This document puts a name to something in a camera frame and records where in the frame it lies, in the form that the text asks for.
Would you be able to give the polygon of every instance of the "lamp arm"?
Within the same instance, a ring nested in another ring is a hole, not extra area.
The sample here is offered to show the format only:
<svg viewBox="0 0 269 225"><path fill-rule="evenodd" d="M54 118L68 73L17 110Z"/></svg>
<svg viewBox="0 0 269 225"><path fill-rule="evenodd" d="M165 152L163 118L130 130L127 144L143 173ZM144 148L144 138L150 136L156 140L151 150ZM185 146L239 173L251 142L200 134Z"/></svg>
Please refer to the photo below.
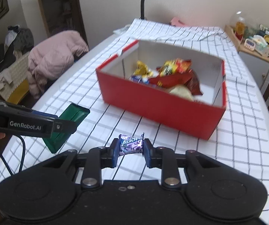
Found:
<svg viewBox="0 0 269 225"><path fill-rule="evenodd" d="M141 19L145 19L145 0L141 0Z"/></svg>

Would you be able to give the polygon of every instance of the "table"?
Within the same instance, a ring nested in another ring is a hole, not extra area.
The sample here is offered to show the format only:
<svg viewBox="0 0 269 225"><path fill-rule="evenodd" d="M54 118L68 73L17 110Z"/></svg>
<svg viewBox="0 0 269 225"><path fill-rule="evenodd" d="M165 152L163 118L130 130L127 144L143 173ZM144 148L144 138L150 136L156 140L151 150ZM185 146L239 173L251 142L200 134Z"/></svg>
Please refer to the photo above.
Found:
<svg viewBox="0 0 269 225"><path fill-rule="evenodd" d="M188 136L103 102L95 68L112 54L121 53L122 48L135 39L185 46L225 60L228 108L209 141ZM268 200L261 218L269 224L269 113L254 79L222 29L177 28L135 19L125 34L109 37L72 66L42 96L34 109L60 115L69 101L90 108L91 113L59 152L76 149L79 153L86 153L93 147L109 146L119 134L139 137L142 132L155 147L169 147L177 153L195 149L264 183ZM24 169L53 156L42 139L24 139L27 148ZM21 143L13 137L4 151L13 172L17 172L21 153ZM146 168L141 154L119 157L116 168L102 170L103 179L116 180L159 180L160 174L160 169ZM0 161L0 182L8 176ZM182 170L180 177L185 183Z"/></svg>

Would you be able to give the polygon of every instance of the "bottle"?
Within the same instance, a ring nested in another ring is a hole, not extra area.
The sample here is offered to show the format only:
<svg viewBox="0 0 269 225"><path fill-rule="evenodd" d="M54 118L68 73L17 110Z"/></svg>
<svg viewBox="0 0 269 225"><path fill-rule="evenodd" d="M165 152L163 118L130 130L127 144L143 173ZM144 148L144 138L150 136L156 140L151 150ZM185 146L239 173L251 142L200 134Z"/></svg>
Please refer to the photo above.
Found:
<svg viewBox="0 0 269 225"><path fill-rule="evenodd" d="M235 25L235 36L242 41L243 40L243 36L245 33L245 19L243 17L238 17L238 20L236 22Z"/></svg>

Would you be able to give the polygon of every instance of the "purple candy wrapper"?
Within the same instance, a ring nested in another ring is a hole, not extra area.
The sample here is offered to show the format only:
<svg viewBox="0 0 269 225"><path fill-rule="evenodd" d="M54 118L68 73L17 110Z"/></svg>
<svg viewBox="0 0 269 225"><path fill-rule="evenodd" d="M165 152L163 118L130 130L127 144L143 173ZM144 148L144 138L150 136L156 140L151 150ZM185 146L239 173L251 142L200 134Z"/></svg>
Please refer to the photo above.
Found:
<svg viewBox="0 0 269 225"><path fill-rule="evenodd" d="M119 142L120 142L120 156L133 153L142 153L144 133L141 135L141 138L120 134Z"/></svg>

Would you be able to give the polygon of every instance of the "plastic container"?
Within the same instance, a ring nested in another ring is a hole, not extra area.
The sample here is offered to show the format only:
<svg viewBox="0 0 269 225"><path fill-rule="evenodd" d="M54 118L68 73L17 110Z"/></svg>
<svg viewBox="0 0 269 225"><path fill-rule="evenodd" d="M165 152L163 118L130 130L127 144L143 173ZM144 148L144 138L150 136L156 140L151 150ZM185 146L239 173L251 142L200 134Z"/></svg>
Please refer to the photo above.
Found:
<svg viewBox="0 0 269 225"><path fill-rule="evenodd" d="M138 60L155 70L174 58L191 59L203 96L188 101L129 80ZM96 69L103 100L192 136L209 139L226 110L224 61L196 50L135 41Z"/></svg>
<svg viewBox="0 0 269 225"><path fill-rule="evenodd" d="M245 32L244 32L244 38L249 38L250 36L254 36L257 34L259 29L259 22L258 19L253 16L250 16L248 13L245 13L244 11L237 11L235 12L229 21L229 25L234 29L236 27L236 23L239 20L239 17L242 17L245 19Z"/></svg>

